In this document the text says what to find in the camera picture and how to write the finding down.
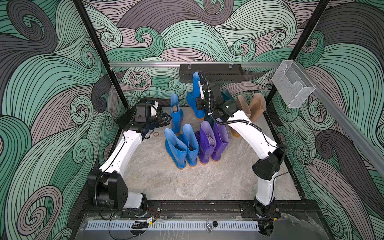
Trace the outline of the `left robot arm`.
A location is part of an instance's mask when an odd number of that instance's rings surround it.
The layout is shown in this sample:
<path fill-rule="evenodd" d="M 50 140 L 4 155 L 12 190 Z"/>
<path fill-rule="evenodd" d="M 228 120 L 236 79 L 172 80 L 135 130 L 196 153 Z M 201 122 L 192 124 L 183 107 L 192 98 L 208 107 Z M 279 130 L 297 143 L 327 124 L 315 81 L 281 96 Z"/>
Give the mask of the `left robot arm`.
<path fill-rule="evenodd" d="M 121 138 L 98 170 L 87 176 L 89 198 L 94 206 L 109 209 L 145 209 L 144 194 L 129 191 L 123 174 L 135 150 L 153 130 L 170 124 L 171 116 L 157 101 L 142 99 L 116 120 Z"/>

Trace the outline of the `beige boot back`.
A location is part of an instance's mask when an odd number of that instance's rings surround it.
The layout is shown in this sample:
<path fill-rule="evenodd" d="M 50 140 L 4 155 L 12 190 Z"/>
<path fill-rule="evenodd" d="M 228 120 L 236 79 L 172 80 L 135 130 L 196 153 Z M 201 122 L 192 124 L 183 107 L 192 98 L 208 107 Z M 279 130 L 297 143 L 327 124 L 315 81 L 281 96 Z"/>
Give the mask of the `beige boot back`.
<path fill-rule="evenodd" d="M 248 118 L 251 116 L 251 110 L 244 96 L 238 95 L 237 106 L 246 114 Z M 238 134 L 238 132 L 236 132 L 233 128 L 230 127 L 230 130 L 234 137 L 240 136 L 240 134 Z"/>

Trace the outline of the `teal boot back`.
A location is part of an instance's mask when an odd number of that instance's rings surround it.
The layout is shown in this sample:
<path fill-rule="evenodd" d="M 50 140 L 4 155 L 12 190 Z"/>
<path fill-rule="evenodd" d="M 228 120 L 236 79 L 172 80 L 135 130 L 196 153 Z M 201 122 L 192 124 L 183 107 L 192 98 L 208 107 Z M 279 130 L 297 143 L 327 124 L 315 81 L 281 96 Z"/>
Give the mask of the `teal boot back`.
<path fill-rule="evenodd" d="M 214 120 L 214 117 L 215 117 L 215 114 L 214 112 L 209 112 L 209 111 L 205 111 L 205 117 L 204 117 L 204 120 L 207 121 L 211 128 L 213 129 L 214 126 L 215 126 L 215 120 Z"/>

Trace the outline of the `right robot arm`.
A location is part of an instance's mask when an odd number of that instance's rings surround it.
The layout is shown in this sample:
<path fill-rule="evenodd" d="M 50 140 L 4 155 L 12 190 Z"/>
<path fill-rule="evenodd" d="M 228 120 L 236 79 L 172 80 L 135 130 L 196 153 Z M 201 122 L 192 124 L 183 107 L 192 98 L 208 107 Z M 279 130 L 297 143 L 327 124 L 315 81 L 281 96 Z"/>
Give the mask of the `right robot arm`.
<path fill-rule="evenodd" d="M 286 147 L 267 137 L 263 130 L 254 124 L 240 105 L 207 79 L 203 71 L 193 74 L 193 96 L 197 111 L 204 111 L 206 120 L 217 130 L 226 127 L 234 129 L 255 151 L 258 160 L 252 170 L 258 178 L 255 209 L 259 216 L 276 217 L 278 214 L 275 199 L 275 181 L 286 155 Z"/>

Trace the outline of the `purple boot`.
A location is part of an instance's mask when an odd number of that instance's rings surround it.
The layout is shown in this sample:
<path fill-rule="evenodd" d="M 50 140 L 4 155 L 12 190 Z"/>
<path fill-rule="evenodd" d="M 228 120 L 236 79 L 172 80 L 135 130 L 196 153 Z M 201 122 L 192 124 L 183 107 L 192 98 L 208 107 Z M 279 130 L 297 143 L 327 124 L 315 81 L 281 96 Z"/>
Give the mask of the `purple boot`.
<path fill-rule="evenodd" d="M 230 139 L 225 125 L 214 124 L 214 134 L 216 139 L 216 147 L 211 155 L 213 161 L 218 162 L 221 159 L 221 154 L 227 148 Z"/>
<path fill-rule="evenodd" d="M 200 162 L 206 165 L 217 145 L 214 131 L 208 121 L 201 123 L 200 130 L 195 132 L 195 137 L 199 143 Z"/>

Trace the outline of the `large blue boot front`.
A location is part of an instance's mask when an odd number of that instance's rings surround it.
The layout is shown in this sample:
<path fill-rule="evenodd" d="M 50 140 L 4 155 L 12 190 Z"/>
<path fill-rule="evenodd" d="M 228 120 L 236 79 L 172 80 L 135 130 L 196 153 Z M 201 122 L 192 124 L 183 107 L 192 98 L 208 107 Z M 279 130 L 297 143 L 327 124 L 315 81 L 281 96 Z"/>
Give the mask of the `large blue boot front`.
<path fill-rule="evenodd" d="M 187 163 L 194 167 L 198 162 L 199 143 L 193 127 L 190 124 L 183 125 L 183 133 L 178 138 L 187 146 Z"/>

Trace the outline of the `teal boot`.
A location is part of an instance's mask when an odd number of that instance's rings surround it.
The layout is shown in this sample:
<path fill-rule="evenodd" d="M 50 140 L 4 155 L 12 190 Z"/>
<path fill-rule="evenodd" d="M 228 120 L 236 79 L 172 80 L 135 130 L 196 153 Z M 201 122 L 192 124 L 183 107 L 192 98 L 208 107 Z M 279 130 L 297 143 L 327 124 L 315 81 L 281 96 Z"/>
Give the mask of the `teal boot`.
<path fill-rule="evenodd" d="M 214 117 L 215 117 L 215 114 L 214 112 L 209 112 L 209 111 L 205 111 L 205 117 L 204 117 L 204 120 L 207 121 L 211 128 L 213 129 L 214 126 L 215 126 L 215 120 L 214 120 Z"/>
<path fill-rule="evenodd" d="M 222 97 L 224 102 L 231 101 L 231 102 L 236 102 L 234 97 L 230 94 L 228 89 L 222 89 Z"/>

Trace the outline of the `beige boot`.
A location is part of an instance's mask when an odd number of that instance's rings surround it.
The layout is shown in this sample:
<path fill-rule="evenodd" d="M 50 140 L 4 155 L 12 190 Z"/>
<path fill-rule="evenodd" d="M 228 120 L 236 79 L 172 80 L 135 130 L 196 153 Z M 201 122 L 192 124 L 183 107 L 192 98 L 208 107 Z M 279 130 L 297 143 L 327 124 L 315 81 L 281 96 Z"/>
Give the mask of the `beige boot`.
<path fill-rule="evenodd" d="M 238 95 L 237 106 L 246 114 L 248 118 L 251 116 L 251 110 L 244 96 Z M 230 130 L 234 137 L 240 136 L 240 134 L 238 134 L 238 132 L 236 132 L 233 128 L 230 127 Z"/>
<path fill-rule="evenodd" d="M 255 93 L 249 104 L 251 111 L 250 120 L 256 122 L 267 109 L 266 99 L 261 93 Z"/>

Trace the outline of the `small blue boot orange sole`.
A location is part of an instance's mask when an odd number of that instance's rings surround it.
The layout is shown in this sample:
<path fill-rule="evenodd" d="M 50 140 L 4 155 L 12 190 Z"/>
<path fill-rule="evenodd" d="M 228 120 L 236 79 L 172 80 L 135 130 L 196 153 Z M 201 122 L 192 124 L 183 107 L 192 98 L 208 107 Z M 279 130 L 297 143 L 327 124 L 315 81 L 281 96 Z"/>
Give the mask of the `small blue boot orange sole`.
<path fill-rule="evenodd" d="M 182 121 L 184 119 L 183 110 L 179 105 L 179 98 L 177 94 L 171 96 L 171 117 L 172 117 L 172 131 L 178 135 L 181 132 Z"/>

